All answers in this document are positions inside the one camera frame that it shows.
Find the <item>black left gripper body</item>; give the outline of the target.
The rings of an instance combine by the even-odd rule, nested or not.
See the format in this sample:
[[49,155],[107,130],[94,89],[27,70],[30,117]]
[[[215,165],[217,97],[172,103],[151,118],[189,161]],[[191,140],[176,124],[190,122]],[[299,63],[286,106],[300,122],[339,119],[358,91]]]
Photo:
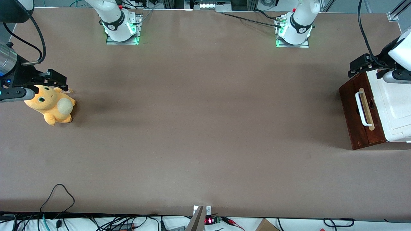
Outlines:
[[381,53],[379,55],[374,55],[370,53],[373,59],[372,67],[378,69],[376,74],[377,79],[399,79],[399,63],[393,59],[388,53]]

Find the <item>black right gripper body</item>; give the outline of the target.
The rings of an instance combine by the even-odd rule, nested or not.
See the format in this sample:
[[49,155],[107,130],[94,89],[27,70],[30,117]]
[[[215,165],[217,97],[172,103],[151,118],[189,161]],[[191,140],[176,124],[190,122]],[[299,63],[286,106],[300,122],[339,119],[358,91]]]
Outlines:
[[25,87],[33,90],[32,85],[50,86],[49,83],[45,82],[46,79],[40,76],[41,72],[34,66],[23,66],[22,63],[25,61],[26,59],[23,57],[17,57],[15,66],[6,74],[6,87]]

